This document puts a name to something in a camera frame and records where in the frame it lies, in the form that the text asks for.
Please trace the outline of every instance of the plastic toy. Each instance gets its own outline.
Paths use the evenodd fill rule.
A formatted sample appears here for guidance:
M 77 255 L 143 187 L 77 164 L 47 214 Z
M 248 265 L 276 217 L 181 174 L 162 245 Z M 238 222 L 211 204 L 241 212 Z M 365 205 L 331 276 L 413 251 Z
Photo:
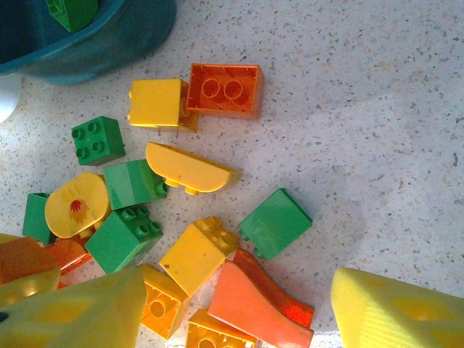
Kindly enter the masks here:
M 192 64 L 187 110 L 257 119 L 263 89 L 264 74 L 259 65 Z
M 144 304 L 137 269 L 32 296 L 0 309 L 0 347 L 135 347 Z
M 85 28 L 99 10 L 97 0 L 46 0 L 49 14 L 67 31 Z
M 129 123 L 159 131 L 196 132 L 198 114 L 186 111 L 188 89 L 180 78 L 134 81 L 129 91 Z
M 92 259 L 92 255 L 90 255 L 90 253 L 84 249 L 83 245 L 75 239 L 58 238 L 55 243 L 48 246 L 46 250 L 58 262 L 58 267 L 62 275 L 69 273 L 71 270 L 75 270 Z
M 125 156 L 117 120 L 100 116 L 72 129 L 80 165 L 103 165 Z
M 31 237 L 0 244 L 0 285 L 56 266 L 55 259 Z
M 255 283 L 239 264 L 235 260 L 225 262 L 208 314 L 274 347 L 308 348 L 313 331 L 299 325 L 297 316 L 281 312 L 292 306 L 289 295 L 283 290 L 270 295 L 278 286 L 269 280 Z M 297 313 L 304 312 L 300 304 L 294 308 Z
M 112 212 L 86 243 L 86 249 L 105 273 L 137 265 L 161 239 L 160 225 L 148 209 L 125 208 Z
M 239 234 L 252 241 L 259 258 L 271 260 L 311 226 L 311 217 L 279 188 L 239 223 Z
M 169 339 L 181 325 L 190 297 L 167 275 L 147 265 L 137 268 L 144 274 L 146 287 L 141 324 L 163 339 Z
M 310 328 L 314 308 L 297 301 L 288 295 L 261 267 L 251 254 L 237 249 L 233 263 L 240 267 L 250 281 L 260 290 L 269 302 L 283 315 L 295 323 Z
M 256 338 L 210 317 L 206 310 L 197 310 L 188 321 L 186 348 L 257 347 Z
M 54 191 L 46 201 L 45 218 L 60 238 L 90 236 L 111 212 L 103 175 L 82 173 Z
M 56 290 L 59 277 L 59 268 L 52 268 L 0 286 L 0 307 L 22 301 L 32 295 Z
M 166 178 L 173 187 L 183 185 L 188 194 L 213 192 L 236 185 L 242 176 L 240 170 L 220 165 L 173 146 L 149 142 L 146 160 L 150 168 Z
M 31 236 L 43 245 L 49 245 L 56 239 L 45 220 L 47 198 L 49 198 L 49 194 L 28 194 L 24 224 L 22 226 L 23 236 Z
M 215 216 L 195 221 L 159 261 L 190 297 L 239 247 L 238 237 L 224 231 L 222 224 Z
M 464 347 L 464 299 L 459 297 L 340 268 L 331 299 L 345 348 Z
M 164 179 L 153 173 L 146 159 L 106 167 L 103 174 L 114 210 L 167 196 Z
M 0 233 L 0 244 L 7 243 L 8 241 L 14 241 L 19 239 L 18 236 L 10 236 L 9 234 L 2 234 Z

